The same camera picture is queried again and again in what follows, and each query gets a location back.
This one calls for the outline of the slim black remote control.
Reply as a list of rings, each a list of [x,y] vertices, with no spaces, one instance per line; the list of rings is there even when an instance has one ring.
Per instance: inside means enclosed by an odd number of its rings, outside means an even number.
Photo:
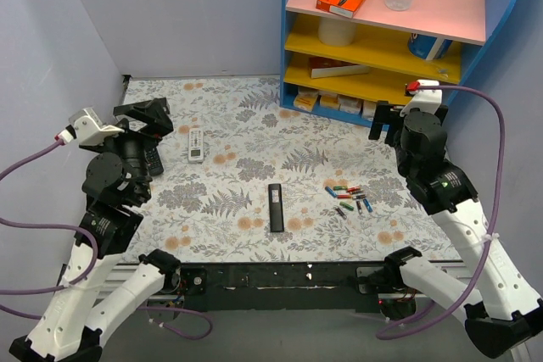
[[[270,216],[270,232],[284,232],[283,195],[279,183],[268,185],[268,206]]]

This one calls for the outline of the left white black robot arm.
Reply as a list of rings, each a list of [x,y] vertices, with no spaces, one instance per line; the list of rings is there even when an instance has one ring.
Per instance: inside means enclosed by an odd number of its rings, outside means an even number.
[[[9,352],[19,361],[98,361],[116,329],[151,295],[173,293],[181,263],[155,249],[140,258],[136,271],[106,299],[99,300],[111,271],[120,262],[143,221],[134,212],[151,198],[146,153],[173,131],[165,98],[117,106],[113,125],[91,108],[82,109],[47,148],[13,164],[6,176],[70,142],[94,152],[81,189],[86,211],[74,228],[70,260],[53,297],[31,332],[13,340]]]

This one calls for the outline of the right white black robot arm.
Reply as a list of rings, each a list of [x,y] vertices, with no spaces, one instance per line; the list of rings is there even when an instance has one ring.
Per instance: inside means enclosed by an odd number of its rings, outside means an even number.
[[[465,327],[472,344],[495,359],[542,331],[542,297],[524,279],[487,221],[466,174],[445,158],[442,127],[448,108],[402,112],[380,101],[370,139],[388,126],[385,142],[394,148],[400,175],[411,195],[448,236],[472,275],[474,288],[439,269],[415,248],[389,254],[383,268],[366,278],[374,286],[403,292],[409,287],[448,309]]]

